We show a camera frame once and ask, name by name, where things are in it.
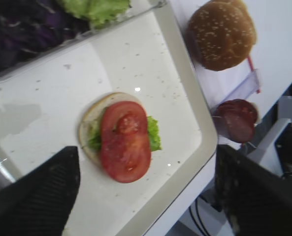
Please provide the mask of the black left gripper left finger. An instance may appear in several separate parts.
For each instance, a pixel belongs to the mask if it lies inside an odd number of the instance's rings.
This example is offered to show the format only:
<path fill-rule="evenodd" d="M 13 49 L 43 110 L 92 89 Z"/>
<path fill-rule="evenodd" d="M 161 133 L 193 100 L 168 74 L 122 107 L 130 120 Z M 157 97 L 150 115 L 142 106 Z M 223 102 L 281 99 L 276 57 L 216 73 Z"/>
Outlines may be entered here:
<path fill-rule="evenodd" d="M 81 181 L 79 153 L 67 146 L 0 190 L 0 236 L 60 236 Z"/>

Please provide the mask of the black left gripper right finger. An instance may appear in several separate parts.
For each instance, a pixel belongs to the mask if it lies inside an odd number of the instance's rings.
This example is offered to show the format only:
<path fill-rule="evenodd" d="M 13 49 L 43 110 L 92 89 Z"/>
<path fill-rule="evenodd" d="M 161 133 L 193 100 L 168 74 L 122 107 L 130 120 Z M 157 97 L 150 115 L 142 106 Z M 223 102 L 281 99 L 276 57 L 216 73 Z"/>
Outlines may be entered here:
<path fill-rule="evenodd" d="M 292 177 L 279 177 L 219 145 L 215 189 L 234 235 L 292 236 Z"/>

